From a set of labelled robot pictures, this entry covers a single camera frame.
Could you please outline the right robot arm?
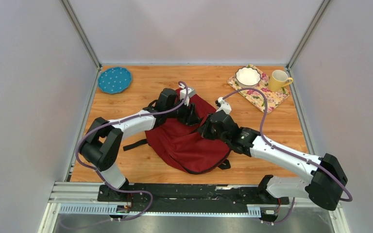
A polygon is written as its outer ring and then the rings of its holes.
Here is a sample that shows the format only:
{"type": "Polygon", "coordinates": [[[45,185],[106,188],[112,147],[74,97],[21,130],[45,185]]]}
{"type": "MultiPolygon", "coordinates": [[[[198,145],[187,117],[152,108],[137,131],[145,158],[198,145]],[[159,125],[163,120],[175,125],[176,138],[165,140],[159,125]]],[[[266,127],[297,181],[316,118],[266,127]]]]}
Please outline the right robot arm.
{"type": "Polygon", "coordinates": [[[296,197],[310,199],[317,206],[334,211],[343,193],[352,200],[346,189],[347,176],[336,156],[307,154],[279,144],[247,127],[238,126],[223,110],[209,114],[202,125],[205,139],[220,140],[229,149],[248,157],[263,159],[296,174],[292,178],[266,176],[257,191],[259,200],[270,203],[275,198],[296,197]]]}

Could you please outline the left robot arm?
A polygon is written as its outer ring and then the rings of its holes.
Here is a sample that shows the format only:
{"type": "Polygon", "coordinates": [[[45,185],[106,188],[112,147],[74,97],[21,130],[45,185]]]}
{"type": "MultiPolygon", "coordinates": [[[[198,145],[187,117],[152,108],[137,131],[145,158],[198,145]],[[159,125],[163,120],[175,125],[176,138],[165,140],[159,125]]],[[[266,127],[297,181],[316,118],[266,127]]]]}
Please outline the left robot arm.
{"type": "Polygon", "coordinates": [[[77,161],[84,165],[79,158],[82,155],[89,162],[86,167],[94,170],[111,187],[110,195],[116,201],[124,201],[129,195],[129,188],[125,185],[127,178],[116,163],[122,140],[153,130],[168,119],[188,118],[193,112],[190,100],[195,94],[191,87],[165,88],[156,102],[136,114],[115,120],[95,119],[76,146],[77,161]]]}

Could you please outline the red student backpack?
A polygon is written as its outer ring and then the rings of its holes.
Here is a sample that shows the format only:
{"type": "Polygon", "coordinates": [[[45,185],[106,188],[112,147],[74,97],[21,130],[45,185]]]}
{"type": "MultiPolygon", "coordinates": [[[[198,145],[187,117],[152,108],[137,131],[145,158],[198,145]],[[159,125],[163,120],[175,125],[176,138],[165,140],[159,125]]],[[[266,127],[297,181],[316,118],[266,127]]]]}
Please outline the red student backpack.
{"type": "Polygon", "coordinates": [[[207,116],[215,108],[195,94],[190,98],[196,113],[201,118],[199,124],[187,126],[177,118],[168,117],[166,122],[145,132],[145,139],[123,147],[124,151],[148,144],[169,166],[190,174],[204,174],[220,168],[230,169],[229,147],[220,140],[208,140],[197,132],[207,116]]]}

